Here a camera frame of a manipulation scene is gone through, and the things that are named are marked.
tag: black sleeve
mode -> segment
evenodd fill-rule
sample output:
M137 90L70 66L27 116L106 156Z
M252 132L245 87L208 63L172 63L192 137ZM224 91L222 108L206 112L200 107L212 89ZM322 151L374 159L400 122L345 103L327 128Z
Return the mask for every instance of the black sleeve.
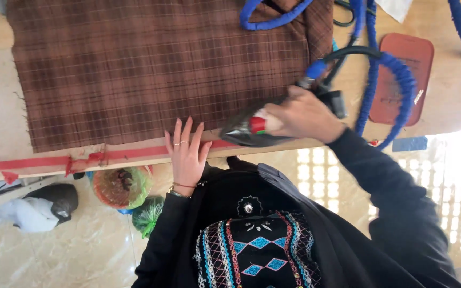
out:
M425 286L461 287L439 226L435 203L388 155L349 128L328 145L379 209L369 225L373 242Z
M159 215L147 242L147 248L141 256L140 265L136 268L135 274L138 279L132 288L149 287L157 272L166 265L174 238L183 224L188 207L188 198L167 193L163 212Z

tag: bracelet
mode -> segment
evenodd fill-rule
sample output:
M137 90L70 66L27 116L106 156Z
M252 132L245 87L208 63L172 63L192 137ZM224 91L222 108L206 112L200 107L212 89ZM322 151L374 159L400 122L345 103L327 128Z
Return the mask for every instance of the bracelet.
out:
M177 196L177 197L182 197L182 198L188 198L190 199L191 196L184 196L183 194L179 194L177 192L174 191L174 186L170 186L170 191L169 191L170 194L174 195L174 196Z
M179 184L179 183L176 183L176 182L172 182L173 186L180 186L180 187L187 187L187 188L195 188L196 186L186 186L186 185L182 185L182 184Z

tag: brown plaid fabric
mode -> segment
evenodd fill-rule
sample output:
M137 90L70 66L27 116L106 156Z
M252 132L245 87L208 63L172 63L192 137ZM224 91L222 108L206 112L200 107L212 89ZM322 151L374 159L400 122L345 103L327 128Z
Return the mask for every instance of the brown plaid fabric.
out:
M266 0L251 22L297 0ZM268 31L239 26L244 1L9 0L12 49L34 152L163 136L177 117L207 130L285 93L331 51L332 0Z

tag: gold ring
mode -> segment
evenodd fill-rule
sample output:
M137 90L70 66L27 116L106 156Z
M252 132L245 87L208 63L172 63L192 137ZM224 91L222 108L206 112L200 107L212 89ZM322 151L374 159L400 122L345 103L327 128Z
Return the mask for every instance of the gold ring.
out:
M174 144L174 146L181 145L181 144L183 144L183 143L188 143L188 141L181 141L180 143Z

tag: marble floor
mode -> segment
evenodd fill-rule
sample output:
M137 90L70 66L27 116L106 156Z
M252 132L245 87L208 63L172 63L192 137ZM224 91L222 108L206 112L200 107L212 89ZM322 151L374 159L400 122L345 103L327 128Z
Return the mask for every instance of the marble floor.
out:
M428 149L390 152L439 205L442 228L450 237L450 254L461 267L461 132L430 136ZM243 155L286 174L301 193L341 215L368 235L376 208L368 194L325 147ZM225 159L211 159L225 167ZM153 194L166 193L172 182L170 165L154 165ZM80 206L73 219L51 232L23 234L0 226L0 287L124 288L134 279L147 240L135 231L130 217L102 205L86 178L73 180Z

